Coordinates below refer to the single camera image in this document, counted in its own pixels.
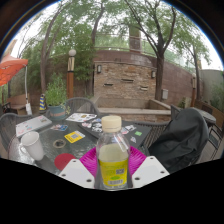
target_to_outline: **plastic bottle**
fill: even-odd
[[[105,116],[101,122],[103,133],[96,146],[100,189],[127,189],[130,145],[121,133],[121,117]]]

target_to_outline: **metal chair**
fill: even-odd
[[[155,122],[145,122],[145,121],[135,121],[134,124],[147,126],[151,128],[151,131],[146,136],[143,142],[143,151],[148,156],[148,148],[159,138],[159,136],[163,133],[166,126],[169,124],[170,121],[155,123]]]
[[[66,101],[66,107],[70,107],[70,113],[68,116],[72,115],[73,113],[89,113],[89,114],[96,114],[97,116],[100,116],[100,112],[95,106],[95,104],[84,97],[74,97],[71,99],[68,99]],[[46,117],[50,118],[50,111],[47,110]]]
[[[171,107],[171,120],[173,120],[182,109],[174,106],[173,104],[171,104],[170,107]]]
[[[2,145],[6,151],[11,139],[16,135],[16,125],[34,118],[32,115],[17,115],[6,113],[0,117],[0,136]]]
[[[215,148],[215,150],[211,156],[211,160],[214,159],[214,157],[219,149],[219,146],[222,142],[223,136],[224,136],[224,129],[222,130],[216,124],[213,124],[213,126],[211,127],[210,132],[209,132],[209,140],[208,140]]]

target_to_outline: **wooden post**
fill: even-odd
[[[4,105],[4,85],[2,86],[2,105]]]
[[[68,98],[73,98],[74,73],[68,72]]]
[[[69,51],[68,59],[68,73],[67,73],[67,97],[73,98],[73,84],[74,84],[74,63],[75,63],[75,50]]]
[[[195,102],[195,95],[196,95],[196,78],[193,77],[192,79],[193,84],[193,90],[192,90],[192,99],[191,99],[191,107],[194,107]]]

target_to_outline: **bench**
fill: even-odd
[[[27,94],[28,102],[30,102],[29,93]],[[10,97],[7,102],[11,103],[11,111],[16,112],[18,115],[26,115],[26,94]]]

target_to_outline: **wall lamp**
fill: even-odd
[[[152,79],[154,79],[156,77],[156,72],[155,71],[152,71],[151,77],[152,77]]]
[[[97,65],[97,73],[101,73],[102,71],[102,65]]]

